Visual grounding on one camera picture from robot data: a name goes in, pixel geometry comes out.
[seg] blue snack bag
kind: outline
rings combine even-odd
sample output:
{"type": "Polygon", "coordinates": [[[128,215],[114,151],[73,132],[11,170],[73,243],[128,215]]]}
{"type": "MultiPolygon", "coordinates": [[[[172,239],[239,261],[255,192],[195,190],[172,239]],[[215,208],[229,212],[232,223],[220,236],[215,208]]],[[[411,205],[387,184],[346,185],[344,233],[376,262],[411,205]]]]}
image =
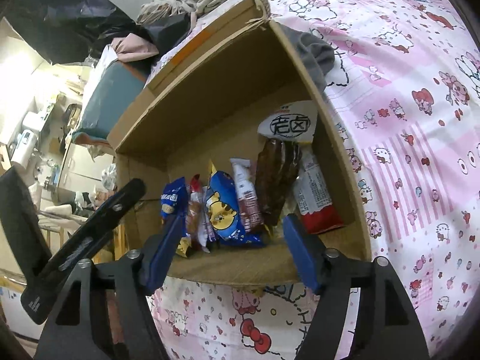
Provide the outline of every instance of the blue snack bag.
{"type": "Polygon", "coordinates": [[[205,205],[214,232],[226,245],[263,246],[260,237],[245,232],[232,177],[228,173],[217,171],[212,163],[210,167],[205,205]]]}
{"type": "Polygon", "coordinates": [[[177,254],[182,257],[187,257],[188,251],[191,247],[191,238],[187,234],[187,226],[185,219],[188,210],[188,193],[185,185],[185,178],[177,178],[175,181],[165,185],[161,197],[162,204],[162,221],[164,222],[169,215],[178,215],[182,217],[182,238],[180,244],[177,246],[177,254]]]}
{"type": "Polygon", "coordinates": [[[165,185],[161,197],[162,203],[162,218],[165,220],[171,214],[176,214],[180,208],[188,204],[187,187],[185,186],[185,178],[177,178],[175,181],[165,185]]]}

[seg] snack bag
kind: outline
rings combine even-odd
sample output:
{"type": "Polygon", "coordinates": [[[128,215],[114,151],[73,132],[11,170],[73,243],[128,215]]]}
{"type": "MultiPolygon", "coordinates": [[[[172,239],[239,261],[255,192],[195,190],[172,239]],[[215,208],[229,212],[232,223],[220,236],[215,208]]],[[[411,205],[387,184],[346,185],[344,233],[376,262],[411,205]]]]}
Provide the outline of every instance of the snack bag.
{"type": "Polygon", "coordinates": [[[203,215],[205,217],[205,228],[206,228],[206,233],[207,233],[207,238],[210,242],[215,242],[217,241],[217,235],[213,231],[212,224],[210,223],[210,219],[208,218],[208,210],[205,206],[205,203],[207,201],[207,190],[208,187],[203,187],[203,215]]]}
{"type": "Polygon", "coordinates": [[[312,100],[282,105],[258,126],[257,132],[267,138],[298,143],[312,143],[318,111],[312,100]]]}
{"type": "Polygon", "coordinates": [[[213,233],[212,225],[210,224],[210,222],[208,221],[208,218],[207,218],[207,213],[205,211],[205,205],[202,204],[202,209],[200,211],[200,217],[198,218],[198,228],[197,228],[197,234],[196,234],[196,241],[200,244],[200,247],[206,253],[210,253],[210,251],[207,249],[207,242],[210,240],[209,234],[208,234],[208,228],[209,227],[210,227],[210,230],[213,233]]]}
{"type": "Polygon", "coordinates": [[[171,214],[175,214],[179,205],[185,205],[188,202],[187,188],[185,178],[177,178],[175,181],[165,185],[161,197],[162,219],[165,221],[171,214]]]}
{"type": "Polygon", "coordinates": [[[202,194],[200,175],[195,175],[190,180],[190,197],[185,219],[186,231],[190,235],[195,235],[198,231],[198,221],[202,210],[202,194]]]}
{"type": "Polygon", "coordinates": [[[293,183],[293,194],[308,233],[318,234],[343,226],[311,145],[301,146],[300,169],[293,183]]]}
{"type": "Polygon", "coordinates": [[[276,226],[298,176],[302,153],[295,142],[268,139],[258,154],[255,190],[267,226],[276,226]]]}
{"type": "Polygon", "coordinates": [[[161,197],[162,203],[162,221],[169,215],[180,215],[183,218],[184,228],[182,230],[183,237],[177,246],[177,254],[182,257],[187,257],[188,251],[191,247],[191,238],[186,231],[186,216],[188,209],[188,193],[185,185],[185,178],[177,178],[175,181],[165,185],[161,197]]]}
{"type": "Polygon", "coordinates": [[[246,234],[240,220],[239,205],[232,177],[211,164],[205,205],[213,230],[227,245],[263,246],[262,240],[246,234]]]}
{"type": "Polygon", "coordinates": [[[263,218],[258,208],[257,193],[251,182],[250,160],[231,158],[233,179],[237,191],[240,220],[247,233],[258,233],[263,229],[263,218]]]}

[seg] metal bolt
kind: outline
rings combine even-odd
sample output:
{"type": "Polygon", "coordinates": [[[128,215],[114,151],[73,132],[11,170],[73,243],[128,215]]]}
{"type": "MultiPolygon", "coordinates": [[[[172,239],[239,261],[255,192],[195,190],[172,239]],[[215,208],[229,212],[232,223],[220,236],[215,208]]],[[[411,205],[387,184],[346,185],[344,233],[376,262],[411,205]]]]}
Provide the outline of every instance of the metal bolt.
{"type": "Polygon", "coordinates": [[[340,252],[337,249],[334,249],[333,247],[329,247],[327,250],[325,250],[325,254],[328,257],[335,259],[340,255],[340,252]]]}
{"type": "Polygon", "coordinates": [[[380,266],[387,266],[388,265],[388,260],[385,257],[380,256],[377,259],[377,264],[380,265],[380,266]]]}
{"type": "Polygon", "coordinates": [[[129,250],[129,251],[127,252],[127,257],[128,257],[129,259],[132,259],[132,260],[133,260],[133,259],[136,259],[138,256],[140,256],[140,251],[137,250],[137,249],[129,250]]]}
{"type": "Polygon", "coordinates": [[[78,265],[82,269],[87,268],[87,266],[90,266],[91,263],[92,261],[90,259],[81,259],[80,261],[78,261],[78,265]]]}

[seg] orange tape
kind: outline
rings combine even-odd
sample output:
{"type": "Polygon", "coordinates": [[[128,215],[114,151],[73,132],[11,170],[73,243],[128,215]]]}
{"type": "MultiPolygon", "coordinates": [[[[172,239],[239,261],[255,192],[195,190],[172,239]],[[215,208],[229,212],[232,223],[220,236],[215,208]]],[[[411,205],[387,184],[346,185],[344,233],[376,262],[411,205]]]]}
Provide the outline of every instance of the orange tape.
{"type": "Polygon", "coordinates": [[[169,63],[177,66],[181,61],[188,57],[192,52],[194,52],[198,47],[200,47],[205,41],[212,36],[213,32],[209,31],[207,28],[200,31],[195,37],[189,41],[182,49],[175,54],[169,63]]]}

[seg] cartoon pattern fabric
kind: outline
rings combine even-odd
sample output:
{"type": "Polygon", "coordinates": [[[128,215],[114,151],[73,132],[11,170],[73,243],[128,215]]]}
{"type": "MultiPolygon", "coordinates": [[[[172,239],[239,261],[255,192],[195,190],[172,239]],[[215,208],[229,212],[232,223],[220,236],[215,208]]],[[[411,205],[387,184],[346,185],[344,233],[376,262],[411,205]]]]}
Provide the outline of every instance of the cartoon pattern fabric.
{"type": "MultiPolygon", "coordinates": [[[[201,18],[156,69],[238,1],[201,18]]],[[[480,54],[448,0],[269,1],[279,23],[335,50],[325,101],[373,256],[395,267],[434,354],[480,281],[480,54]]],[[[152,314],[173,359],[293,359],[316,299],[301,284],[266,292],[167,278],[152,314]]],[[[355,328],[355,290],[350,305],[338,359],[355,328]]]]}

